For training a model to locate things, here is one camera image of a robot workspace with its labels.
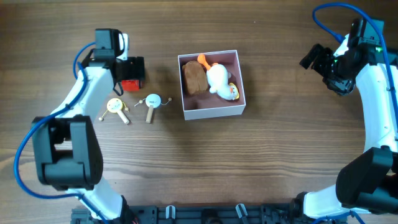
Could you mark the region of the brown plush bear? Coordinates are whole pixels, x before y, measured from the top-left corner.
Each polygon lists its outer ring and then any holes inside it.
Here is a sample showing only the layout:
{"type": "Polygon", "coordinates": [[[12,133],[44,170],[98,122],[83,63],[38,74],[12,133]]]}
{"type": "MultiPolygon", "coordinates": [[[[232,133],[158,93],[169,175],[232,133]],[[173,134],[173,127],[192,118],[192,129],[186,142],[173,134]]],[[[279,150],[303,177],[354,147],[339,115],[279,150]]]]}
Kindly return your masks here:
{"type": "Polygon", "coordinates": [[[206,73],[197,61],[189,61],[182,66],[185,92],[188,95],[203,93],[208,88],[206,73]]]}

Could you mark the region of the red toy fire truck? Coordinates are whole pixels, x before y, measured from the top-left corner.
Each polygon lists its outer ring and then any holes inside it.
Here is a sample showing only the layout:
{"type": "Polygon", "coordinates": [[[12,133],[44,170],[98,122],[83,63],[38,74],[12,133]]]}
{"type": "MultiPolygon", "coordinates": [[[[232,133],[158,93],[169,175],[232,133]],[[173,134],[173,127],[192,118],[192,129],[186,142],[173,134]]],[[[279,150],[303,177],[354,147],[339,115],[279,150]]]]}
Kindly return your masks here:
{"type": "Polygon", "coordinates": [[[142,80],[123,80],[121,86],[124,91],[139,91],[143,87],[142,80]]]}

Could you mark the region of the white box pink interior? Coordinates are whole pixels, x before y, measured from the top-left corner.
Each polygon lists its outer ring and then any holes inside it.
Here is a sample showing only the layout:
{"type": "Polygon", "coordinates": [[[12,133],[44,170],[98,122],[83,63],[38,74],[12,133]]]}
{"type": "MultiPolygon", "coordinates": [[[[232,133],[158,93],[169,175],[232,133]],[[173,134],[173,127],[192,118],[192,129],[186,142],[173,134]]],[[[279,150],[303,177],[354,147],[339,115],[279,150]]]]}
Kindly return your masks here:
{"type": "Polygon", "coordinates": [[[230,82],[234,83],[239,91],[237,100],[228,101],[222,99],[216,93],[209,91],[197,95],[189,95],[186,91],[182,67],[189,61],[197,59],[198,53],[178,56],[180,91],[182,96],[182,107],[184,119],[203,119],[222,116],[241,115],[246,107],[245,91],[241,75],[241,67],[237,50],[224,50],[216,52],[205,52],[208,62],[218,62],[224,65],[231,73],[230,82]]]}

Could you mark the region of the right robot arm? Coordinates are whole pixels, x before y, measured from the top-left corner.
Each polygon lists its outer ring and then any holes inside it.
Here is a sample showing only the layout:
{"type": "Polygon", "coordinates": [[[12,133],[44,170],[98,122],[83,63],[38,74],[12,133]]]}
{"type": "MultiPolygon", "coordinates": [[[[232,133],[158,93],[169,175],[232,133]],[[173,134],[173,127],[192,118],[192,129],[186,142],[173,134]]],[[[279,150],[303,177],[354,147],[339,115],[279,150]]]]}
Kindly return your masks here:
{"type": "Polygon", "coordinates": [[[344,96],[355,88],[363,105],[363,153],[342,168],[336,183],[316,192],[303,192],[292,206],[297,215],[326,220],[354,211],[397,214],[397,50],[387,57],[375,29],[384,27],[355,19],[337,50],[315,44],[300,65],[320,74],[329,90],[344,96]]]}

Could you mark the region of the white plush duck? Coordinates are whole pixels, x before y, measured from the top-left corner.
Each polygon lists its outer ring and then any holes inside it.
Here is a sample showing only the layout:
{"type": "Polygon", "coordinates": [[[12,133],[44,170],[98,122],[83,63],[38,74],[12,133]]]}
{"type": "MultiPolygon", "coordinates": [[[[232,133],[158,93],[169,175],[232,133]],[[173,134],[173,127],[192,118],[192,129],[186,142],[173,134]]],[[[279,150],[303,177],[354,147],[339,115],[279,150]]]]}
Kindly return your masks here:
{"type": "Polygon", "coordinates": [[[199,54],[197,61],[206,68],[206,77],[210,86],[210,93],[217,94],[224,100],[233,101],[240,98],[239,90],[234,83],[230,83],[231,74],[226,67],[219,63],[210,65],[204,54],[199,54]]]}

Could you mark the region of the yellow wooden rattle drum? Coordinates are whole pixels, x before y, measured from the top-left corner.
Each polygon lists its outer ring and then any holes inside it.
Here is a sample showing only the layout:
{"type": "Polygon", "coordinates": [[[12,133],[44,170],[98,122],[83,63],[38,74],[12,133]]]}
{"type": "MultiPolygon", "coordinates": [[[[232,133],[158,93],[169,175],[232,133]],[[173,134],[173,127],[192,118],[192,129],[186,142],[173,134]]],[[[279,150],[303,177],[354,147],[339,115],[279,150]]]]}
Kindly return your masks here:
{"type": "Polygon", "coordinates": [[[127,105],[125,104],[125,102],[123,102],[121,99],[119,98],[112,98],[110,99],[107,104],[106,104],[106,111],[98,118],[99,121],[104,120],[104,117],[108,114],[108,113],[114,113],[117,114],[121,120],[123,121],[124,124],[129,124],[130,120],[129,118],[124,114],[124,112],[129,112],[129,108],[127,107],[127,105]]]}

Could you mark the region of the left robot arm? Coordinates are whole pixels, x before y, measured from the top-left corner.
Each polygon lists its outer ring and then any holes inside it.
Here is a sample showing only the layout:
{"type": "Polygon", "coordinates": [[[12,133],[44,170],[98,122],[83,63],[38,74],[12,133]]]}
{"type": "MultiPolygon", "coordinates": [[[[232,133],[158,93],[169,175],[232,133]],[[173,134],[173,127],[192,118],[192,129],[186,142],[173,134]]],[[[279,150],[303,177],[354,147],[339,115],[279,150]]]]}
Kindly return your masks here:
{"type": "Polygon", "coordinates": [[[76,82],[50,115],[32,122],[32,143],[38,180],[76,197],[101,223],[137,223],[126,199],[103,177],[103,156],[93,122],[116,85],[143,58],[130,57],[129,37],[117,29],[96,29],[95,41],[82,62],[75,61],[76,82]]]}

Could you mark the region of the white wooden rattle drum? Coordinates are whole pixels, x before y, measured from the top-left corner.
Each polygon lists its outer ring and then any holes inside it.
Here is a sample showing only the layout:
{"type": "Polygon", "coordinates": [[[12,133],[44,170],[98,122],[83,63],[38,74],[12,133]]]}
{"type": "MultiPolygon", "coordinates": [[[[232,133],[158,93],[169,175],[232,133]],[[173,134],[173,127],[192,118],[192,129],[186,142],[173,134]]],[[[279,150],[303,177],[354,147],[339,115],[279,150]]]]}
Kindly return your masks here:
{"type": "Polygon", "coordinates": [[[148,107],[146,123],[151,124],[154,110],[160,106],[169,104],[171,101],[172,101],[172,98],[169,97],[168,101],[166,103],[163,103],[161,97],[158,94],[151,93],[151,94],[147,95],[146,98],[139,100],[134,106],[145,104],[148,107]]]}

